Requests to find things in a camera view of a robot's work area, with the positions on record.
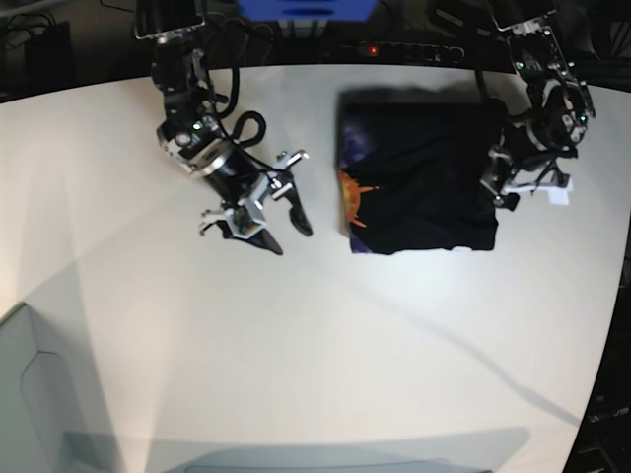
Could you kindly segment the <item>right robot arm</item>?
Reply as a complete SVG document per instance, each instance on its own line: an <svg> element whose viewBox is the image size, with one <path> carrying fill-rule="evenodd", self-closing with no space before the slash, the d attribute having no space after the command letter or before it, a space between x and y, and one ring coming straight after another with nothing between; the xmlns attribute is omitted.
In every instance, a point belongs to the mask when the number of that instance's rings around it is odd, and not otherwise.
<svg viewBox="0 0 631 473"><path fill-rule="evenodd" d="M263 204L287 200L293 227L305 237L312 235L292 172L309 155L304 150L282 152L274 163L256 158L250 150L267 131L257 111L247 110L232 129L225 127L224 119L238 104L241 74L232 64L229 95L216 92L206 46L206 35L214 28L200 1L136 4L135 35L152 46L150 75L163 95L165 120L157 130L158 142L167 156L220 198L218 209L201 214L202 235L216 227L225 239L280 255L283 250L268 229Z"/></svg>

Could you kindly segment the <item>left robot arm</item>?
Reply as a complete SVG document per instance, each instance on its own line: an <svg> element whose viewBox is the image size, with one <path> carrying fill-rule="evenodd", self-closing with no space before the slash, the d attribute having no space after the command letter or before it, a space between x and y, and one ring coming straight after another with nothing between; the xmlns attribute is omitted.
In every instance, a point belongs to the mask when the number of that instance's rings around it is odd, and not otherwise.
<svg viewBox="0 0 631 473"><path fill-rule="evenodd" d="M504 118L480 178L494 206L513 211L522 191L569 187L571 176L558 161L578 157L596 111L587 84L577 79L557 40L551 1L487 1L485 8L529 100L528 109Z"/></svg>

